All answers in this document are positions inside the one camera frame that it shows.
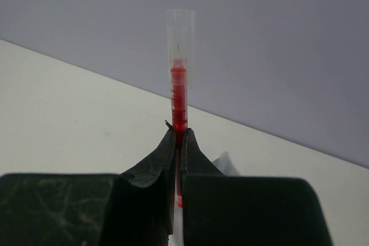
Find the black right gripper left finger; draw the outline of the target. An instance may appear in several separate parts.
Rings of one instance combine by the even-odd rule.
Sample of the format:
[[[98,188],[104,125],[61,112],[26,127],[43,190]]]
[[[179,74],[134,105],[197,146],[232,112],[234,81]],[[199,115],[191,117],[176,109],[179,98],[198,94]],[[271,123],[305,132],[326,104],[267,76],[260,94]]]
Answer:
[[[117,174],[1,177],[2,245],[167,245],[173,232],[176,135]]]

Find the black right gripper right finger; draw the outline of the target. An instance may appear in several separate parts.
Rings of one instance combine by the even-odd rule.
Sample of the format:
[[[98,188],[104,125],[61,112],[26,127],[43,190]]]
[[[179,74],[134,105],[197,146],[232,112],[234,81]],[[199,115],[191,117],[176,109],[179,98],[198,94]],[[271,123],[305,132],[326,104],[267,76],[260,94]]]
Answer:
[[[194,131],[181,157],[185,245],[332,245],[312,186],[294,177],[226,176]]]

